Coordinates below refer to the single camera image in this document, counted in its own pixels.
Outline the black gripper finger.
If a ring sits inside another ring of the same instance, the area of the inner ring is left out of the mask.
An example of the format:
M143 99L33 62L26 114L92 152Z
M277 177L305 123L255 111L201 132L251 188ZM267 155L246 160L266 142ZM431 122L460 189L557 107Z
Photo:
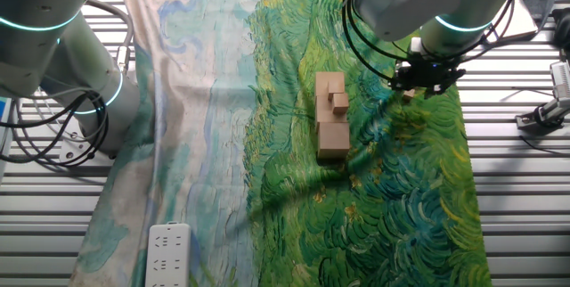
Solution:
M409 91L412 90L411 81L402 74L398 72L390 79L390 87L395 91Z
M428 99L430 97L441 95L446 92L446 90L455 84L457 80L466 74L464 69L451 69L447 71L442 71L435 80L430 81L424 93L424 98Z

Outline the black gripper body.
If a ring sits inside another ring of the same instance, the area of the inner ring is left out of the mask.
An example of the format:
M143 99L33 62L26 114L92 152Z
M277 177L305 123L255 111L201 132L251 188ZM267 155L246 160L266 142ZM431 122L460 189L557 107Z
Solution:
M426 87L442 71L451 69L457 68L429 61L401 61L396 64L395 73L405 75L411 81L412 87Z

